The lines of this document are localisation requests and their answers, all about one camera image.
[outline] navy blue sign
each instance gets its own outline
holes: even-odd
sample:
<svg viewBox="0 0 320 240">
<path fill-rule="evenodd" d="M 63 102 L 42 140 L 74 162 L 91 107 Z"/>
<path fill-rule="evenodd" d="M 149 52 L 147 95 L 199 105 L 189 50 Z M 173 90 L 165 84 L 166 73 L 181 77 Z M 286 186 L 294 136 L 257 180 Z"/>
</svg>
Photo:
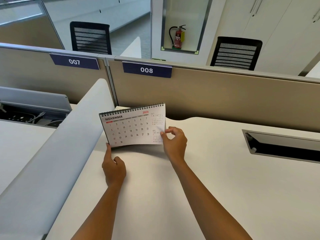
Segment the navy blue sign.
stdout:
<svg viewBox="0 0 320 240">
<path fill-rule="evenodd" d="M 79 67 L 100 70 L 95 58 L 50 54 L 54 64 L 66 67 Z"/>
<path fill-rule="evenodd" d="M 123 61 L 122 66 L 125 73 L 138 75 L 171 78 L 172 73 L 172 66 L 168 65 L 152 65 Z"/>
</svg>

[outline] beige partition panel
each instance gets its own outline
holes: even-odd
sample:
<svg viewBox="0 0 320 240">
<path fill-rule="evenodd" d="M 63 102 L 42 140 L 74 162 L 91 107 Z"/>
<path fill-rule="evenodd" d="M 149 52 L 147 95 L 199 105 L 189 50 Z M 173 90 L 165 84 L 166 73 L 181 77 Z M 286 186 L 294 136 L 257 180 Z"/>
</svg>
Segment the beige partition panel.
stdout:
<svg viewBox="0 0 320 240">
<path fill-rule="evenodd" d="M 0 26 L 0 43 L 64 49 L 48 16 Z"/>
<path fill-rule="evenodd" d="M 55 65 L 47 52 L 0 48 L 0 86 L 65 94 L 77 104 L 99 78 L 110 89 L 104 60 L 98 64 L 100 70 Z"/>
<path fill-rule="evenodd" d="M 109 63 L 120 106 L 165 102 L 173 119 L 207 117 L 320 132 L 319 83 L 176 67 L 171 78 L 160 78 L 124 73 L 121 61 Z"/>
</svg>

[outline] red fire extinguisher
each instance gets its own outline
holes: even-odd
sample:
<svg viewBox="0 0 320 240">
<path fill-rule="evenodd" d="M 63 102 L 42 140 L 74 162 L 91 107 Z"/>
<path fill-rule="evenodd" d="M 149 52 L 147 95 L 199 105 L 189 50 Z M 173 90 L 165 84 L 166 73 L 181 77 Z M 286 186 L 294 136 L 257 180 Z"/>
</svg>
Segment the red fire extinguisher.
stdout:
<svg viewBox="0 0 320 240">
<path fill-rule="evenodd" d="M 186 30 L 185 28 L 183 28 L 183 26 L 186 26 L 185 25 L 181 25 L 179 27 L 177 26 L 173 26 L 169 29 L 169 35 L 170 35 L 170 38 L 171 38 L 171 41 L 172 41 L 172 48 L 173 49 L 178 49 L 180 50 L 181 47 L 182 47 L 182 42 L 184 41 L 184 31 L 182 31 L 182 29 Z M 172 36 L 171 36 L 171 29 L 173 28 L 178 28 L 178 30 L 176 31 L 176 38 L 175 40 L 172 39 Z"/>
</svg>

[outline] calendar page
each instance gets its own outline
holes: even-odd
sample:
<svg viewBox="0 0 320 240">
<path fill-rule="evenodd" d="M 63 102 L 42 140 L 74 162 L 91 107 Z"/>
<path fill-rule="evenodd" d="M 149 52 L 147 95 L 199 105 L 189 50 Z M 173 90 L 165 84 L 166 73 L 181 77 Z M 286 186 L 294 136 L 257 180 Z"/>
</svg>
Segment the calendar page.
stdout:
<svg viewBox="0 0 320 240">
<path fill-rule="evenodd" d="M 166 105 L 153 104 L 99 114 L 111 147 L 134 144 L 162 144 Z"/>
</svg>

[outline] hand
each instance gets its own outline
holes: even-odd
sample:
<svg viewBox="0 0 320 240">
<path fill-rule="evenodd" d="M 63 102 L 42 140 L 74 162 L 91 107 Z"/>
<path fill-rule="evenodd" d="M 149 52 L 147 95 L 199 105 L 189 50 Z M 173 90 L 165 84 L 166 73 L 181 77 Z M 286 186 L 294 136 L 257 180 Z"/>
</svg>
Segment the hand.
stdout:
<svg viewBox="0 0 320 240">
<path fill-rule="evenodd" d="M 106 184 L 122 186 L 122 183 L 127 175 L 125 163 L 120 157 L 111 158 L 111 146 L 106 143 L 106 154 L 104 155 L 102 169 L 106 175 Z"/>
<path fill-rule="evenodd" d="M 181 162 L 184 162 L 184 153 L 187 147 L 187 138 L 184 135 L 182 129 L 177 127 L 169 126 L 169 129 L 161 132 L 160 135 L 163 141 L 164 152 L 169 158 L 172 165 L 177 165 Z M 166 133 L 171 133 L 175 135 L 173 139 L 169 139 Z"/>
</svg>

